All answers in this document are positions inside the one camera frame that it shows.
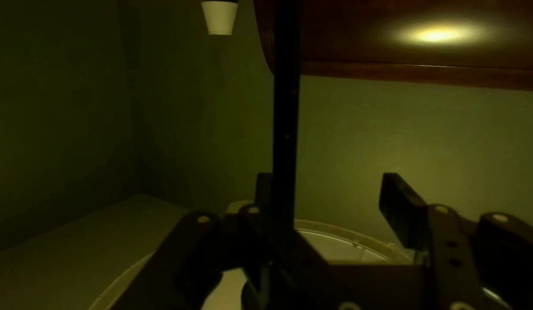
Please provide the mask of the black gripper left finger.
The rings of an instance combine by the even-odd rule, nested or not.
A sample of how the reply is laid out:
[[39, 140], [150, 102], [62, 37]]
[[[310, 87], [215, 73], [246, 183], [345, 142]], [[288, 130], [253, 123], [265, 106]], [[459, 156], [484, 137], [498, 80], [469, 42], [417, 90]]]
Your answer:
[[255, 204], [264, 214], [270, 213], [272, 207], [272, 175], [258, 173], [255, 183]]

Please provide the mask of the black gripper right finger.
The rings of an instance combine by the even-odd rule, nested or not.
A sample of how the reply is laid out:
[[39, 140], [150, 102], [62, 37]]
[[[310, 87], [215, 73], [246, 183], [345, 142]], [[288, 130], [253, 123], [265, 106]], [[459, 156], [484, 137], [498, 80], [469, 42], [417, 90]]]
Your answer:
[[379, 213], [405, 249], [419, 249], [426, 228], [426, 209], [427, 204], [400, 175], [386, 173], [381, 178]]

